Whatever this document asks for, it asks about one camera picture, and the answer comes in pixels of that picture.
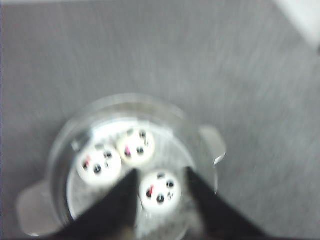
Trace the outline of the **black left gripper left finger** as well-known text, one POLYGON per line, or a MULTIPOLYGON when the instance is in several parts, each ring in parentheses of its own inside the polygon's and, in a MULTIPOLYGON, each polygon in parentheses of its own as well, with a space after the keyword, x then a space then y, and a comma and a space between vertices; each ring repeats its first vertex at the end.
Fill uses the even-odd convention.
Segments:
POLYGON ((48 240, 133 240, 138 208, 138 171, 131 170, 89 210, 48 240))

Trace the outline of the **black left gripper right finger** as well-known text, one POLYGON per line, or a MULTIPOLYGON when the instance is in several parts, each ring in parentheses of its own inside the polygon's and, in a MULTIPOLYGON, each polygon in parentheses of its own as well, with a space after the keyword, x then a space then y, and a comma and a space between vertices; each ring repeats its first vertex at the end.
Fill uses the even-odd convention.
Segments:
POLYGON ((226 203, 190 167, 186 168, 186 182, 208 237, 215 240, 258 240, 268 237, 267 233, 226 203))

